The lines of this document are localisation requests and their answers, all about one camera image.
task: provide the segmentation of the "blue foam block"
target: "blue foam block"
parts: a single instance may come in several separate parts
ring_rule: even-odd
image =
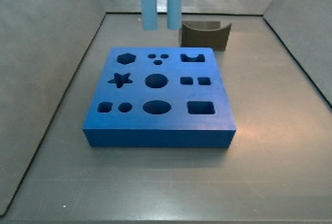
[[[112,48],[83,131],[91,146],[229,147],[235,126],[210,48]]]

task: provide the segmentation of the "gray floor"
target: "gray floor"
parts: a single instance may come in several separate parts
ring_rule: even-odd
[[[81,123],[110,47],[175,47],[178,32],[107,16],[2,220],[332,220],[332,115],[261,17],[217,52],[229,149],[89,148]]]

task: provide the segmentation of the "blue vertical rod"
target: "blue vertical rod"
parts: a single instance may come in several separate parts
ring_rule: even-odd
[[[182,27],[182,0],[167,0],[167,27],[168,29]]]
[[[140,2],[142,2],[143,29],[155,30],[158,27],[156,0],[140,0]]]

